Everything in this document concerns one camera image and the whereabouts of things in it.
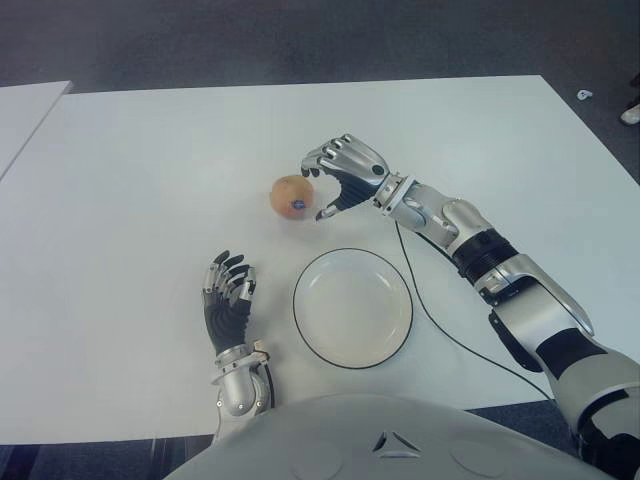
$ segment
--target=robotic arm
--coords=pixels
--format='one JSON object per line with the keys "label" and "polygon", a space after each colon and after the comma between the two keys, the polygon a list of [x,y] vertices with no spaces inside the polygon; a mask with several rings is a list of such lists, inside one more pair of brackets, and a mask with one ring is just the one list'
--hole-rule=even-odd
{"label": "robotic arm", "polygon": [[253,349],[245,342],[256,276],[253,267],[237,266],[243,259],[243,255],[230,258],[228,250],[222,252],[209,266],[202,287],[205,323],[220,372],[212,382],[220,386],[214,442],[243,428],[273,404],[269,355],[260,342]]}
{"label": "robotic arm", "polygon": [[469,202],[447,197],[352,135],[302,161],[304,176],[332,175],[337,199],[316,220],[373,205],[446,254],[492,311],[489,322],[525,369],[544,372],[582,458],[617,478],[640,478],[640,365],[593,339],[586,312]]}

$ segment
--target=black cable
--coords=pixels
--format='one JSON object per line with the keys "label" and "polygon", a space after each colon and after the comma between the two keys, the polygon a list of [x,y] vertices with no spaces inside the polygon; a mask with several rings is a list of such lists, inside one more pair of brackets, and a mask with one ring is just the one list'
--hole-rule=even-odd
{"label": "black cable", "polygon": [[[449,340],[451,340],[453,343],[455,343],[459,347],[464,348],[467,352],[474,354],[476,357],[479,357],[479,358],[489,362],[490,364],[495,365],[496,367],[499,367],[499,368],[511,373],[512,375],[515,375],[516,377],[518,377],[523,382],[526,382],[531,387],[535,388],[544,398],[546,398],[549,402],[551,402],[552,404],[555,405],[555,403],[553,402],[553,399],[549,395],[547,395],[547,393],[544,390],[542,390],[540,387],[538,387],[535,383],[533,383],[532,381],[526,379],[525,377],[520,375],[518,372],[514,372],[510,368],[499,364],[495,360],[491,360],[490,358],[485,357],[484,355],[482,355],[482,354],[476,352],[475,350],[472,350],[471,348],[467,347],[465,344],[463,344],[462,342],[460,342],[457,339],[455,339],[454,337],[452,337],[444,328],[442,328],[440,326],[440,324],[438,322],[436,322],[436,320],[433,318],[433,316],[431,315],[431,313],[429,312],[429,310],[425,306],[424,302],[422,301],[422,296],[420,295],[420,291],[418,290],[418,283],[416,282],[416,277],[415,277],[415,275],[413,273],[413,267],[411,266],[411,262],[409,261],[409,256],[407,255],[407,250],[404,247],[404,241],[402,240],[402,234],[400,233],[400,227],[398,226],[398,222],[395,222],[395,224],[396,224],[396,232],[398,232],[398,240],[400,240],[400,247],[402,248],[402,253],[404,255],[404,259],[407,261],[407,267],[409,267],[409,273],[411,274],[411,282],[413,283],[413,288],[416,291],[416,295],[418,296],[418,301],[420,302],[420,305],[422,305],[422,309],[424,310],[424,313],[427,315],[427,318],[429,318],[429,320],[431,320],[431,323],[433,323],[436,326],[436,328],[438,330],[440,330],[440,332],[442,332],[442,334],[444,336],[446,336]],[[418,234],[418,235],[422,239],[426,240],[431,245],[436,247],[436,249],[440,253],[442,253],[444,255],[444,252],[442,250],[440,250],[436,245],[434,245],[433,242],[431,242],[431,240],[429,240],[428,238],[426,238],[423,235],[420,235],[420,234]]]}
{"label": "black cable", "polygon": [[458,268],[458,266],[453,262],[453,260],[451,260],[451,257],[449,255],[446,254],[446,252],[444,250],[441,250],[439,246],[437,246],[435,243],[433,243],[431,240],[429,240],[427,237],[425,237],[424,235],[422,235],[420,232],[416,232],[416,235],[418,235],[421,239],[423,239],[425,242],[427,242],[429,245],[431,245],[433,248],[436,249],[436,251],[442,255],[442,257],[444,259],[447,260],[447,262],[449,262],[451,265],[453,265],[454,267]]}
{"label": "black cable", "polygon": [[267,374],[267,380],[269,381],[269,390],[271,393],[271,408],[276,407],[276,397],[273,388],[273,378],[271,378],[271,370],[269,370],[269,365],[264,365],[264,372]]}

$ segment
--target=table top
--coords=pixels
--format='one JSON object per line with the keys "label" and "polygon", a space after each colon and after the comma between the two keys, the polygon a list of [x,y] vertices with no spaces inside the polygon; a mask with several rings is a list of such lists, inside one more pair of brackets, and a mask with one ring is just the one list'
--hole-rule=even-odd
{"label": "table top", "polygon": [[0,88],[0,180],[71,82]]}
{"label": "table top", "polygon": [[[257,268],[247,339],[271,353],[280,404],[341,392],[459,408],[540,399],[443,337],[416,302],[407,342],[379,366],[337,368],[306,347],[292,294],[313,258],[364,248],[409,278],[393,223],[370,206],[321,223],[269,206],[277,177],[344,132],[473,202],[583,305],[599,341],[640,360],[640,191],[541,77],[66,95],[0,185],[0,443],[213,432],[200,286],[226,248]],[[318,207],[338,192],[331,178],[314,185]],[[443,327],[549,391],[511,359],[467,282],[405,241]]]}

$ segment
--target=white plate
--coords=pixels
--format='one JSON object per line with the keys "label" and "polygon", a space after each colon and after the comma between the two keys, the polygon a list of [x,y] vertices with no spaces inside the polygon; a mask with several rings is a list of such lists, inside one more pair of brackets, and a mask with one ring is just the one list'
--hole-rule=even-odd
{"label": "white plate", "polygon": [[371,252],[344,248],[307,265],[293,294],[293,314],[303,340],[320,358],[367,368],[402,347],[413,305],[393,265]]}

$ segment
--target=floor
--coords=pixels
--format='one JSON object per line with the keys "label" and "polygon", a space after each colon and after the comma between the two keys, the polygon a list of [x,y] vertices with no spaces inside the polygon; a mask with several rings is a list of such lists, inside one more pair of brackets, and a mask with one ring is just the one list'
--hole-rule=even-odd
{"label": "floor", "polygon": [[[628,85],[640,71],[638,18],[638,2],[609,0],[3,0],[0,86],[72,80],[74,92],[96,92],[540,74],[640,182],[640,129],[618,122],[638,95]],[[580,89],[593,97],[579,101]],[[573,452],[547,403],[474,413]],[[193,442],[173,443],[165,471]],[[153,477],[152,445],[43,446],[29,478]],[[27,478],[10,461],[15,452],[0,446],[0,480]]]}

